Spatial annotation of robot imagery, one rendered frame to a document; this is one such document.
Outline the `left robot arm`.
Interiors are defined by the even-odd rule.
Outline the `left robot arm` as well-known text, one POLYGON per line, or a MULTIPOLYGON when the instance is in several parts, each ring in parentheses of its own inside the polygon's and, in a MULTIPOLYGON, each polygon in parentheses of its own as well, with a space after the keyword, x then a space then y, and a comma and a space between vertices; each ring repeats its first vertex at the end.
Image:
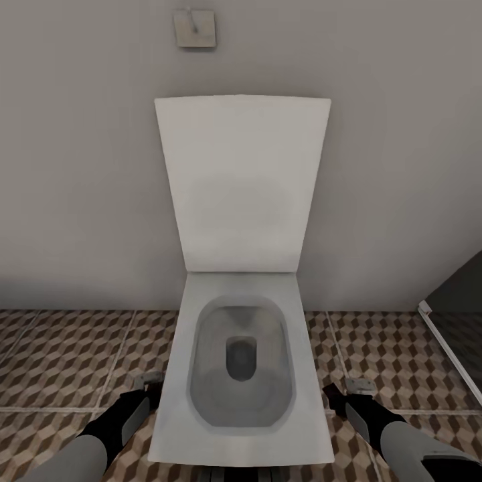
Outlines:
POLYGON ((120 394, 74 440, 16 482, 100 482, 148 414, 159 407, 161 392, 147 386, 164 380, 160 370, 136 375, 132 391, 120 394))

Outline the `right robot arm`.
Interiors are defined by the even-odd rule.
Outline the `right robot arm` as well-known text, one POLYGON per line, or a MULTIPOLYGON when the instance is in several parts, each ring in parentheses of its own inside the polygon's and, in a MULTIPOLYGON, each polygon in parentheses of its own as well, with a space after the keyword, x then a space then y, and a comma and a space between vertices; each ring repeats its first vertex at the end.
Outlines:
POLYGON ((482 482, 482 463, 455 447, 433 439, 359 390, 375 391, 366 378, 344 378, 346 396, 334 394, 329 408, 347 417, 380 453, 400 482, 482 482))

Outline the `mousetrap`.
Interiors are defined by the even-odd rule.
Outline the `mousetrap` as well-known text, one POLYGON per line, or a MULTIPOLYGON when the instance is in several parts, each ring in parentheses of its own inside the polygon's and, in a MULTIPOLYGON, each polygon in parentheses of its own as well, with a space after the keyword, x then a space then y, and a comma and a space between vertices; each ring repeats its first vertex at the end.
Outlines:
MULTIPOLYGON (((341 394, 341 392, 334 383, 331 383, 328 386, 324 387, 323 391, 328 399, 333 398, 334 394, 341 394)), ((340 419, 342 419, 343 422, 348 420, 347 417, 341 417, 340 419)))
POLYGON ((164 384, 164 381, 158 382, 158 383, 154 383, 154 384, 149 384, 149 385, 147 386, 147 390, 151 390, 151 389, 158 388, 159 391, 161 392, 162 389, 163 389, 163 384, 164 384))

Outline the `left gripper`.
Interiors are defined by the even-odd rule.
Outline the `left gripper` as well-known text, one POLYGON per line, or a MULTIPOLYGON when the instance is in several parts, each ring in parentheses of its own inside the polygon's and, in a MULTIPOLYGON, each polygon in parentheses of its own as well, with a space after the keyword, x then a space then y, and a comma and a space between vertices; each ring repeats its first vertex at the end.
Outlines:
POLYGON ((161 392, 159 391, 158 388, 151 389, 151 390, 145 390, 141 392, 144 396, 147 396, 149 398, 149 410, 152 412, 154 410, 157 410, 159 407, 160 403, 160 395, 161 392))

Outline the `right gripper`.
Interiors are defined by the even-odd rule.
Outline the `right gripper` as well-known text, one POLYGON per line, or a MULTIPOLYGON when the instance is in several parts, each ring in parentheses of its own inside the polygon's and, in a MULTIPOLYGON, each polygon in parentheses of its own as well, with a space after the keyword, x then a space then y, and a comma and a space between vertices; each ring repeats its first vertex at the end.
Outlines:
POLYGON ((345 404, 349 401, 349 398, 351 398, 351 395, 342 396, 341 394, 334 394, 333 398, 329 399, 329 408, 335 410, 337 416, 347 417, 345 404))

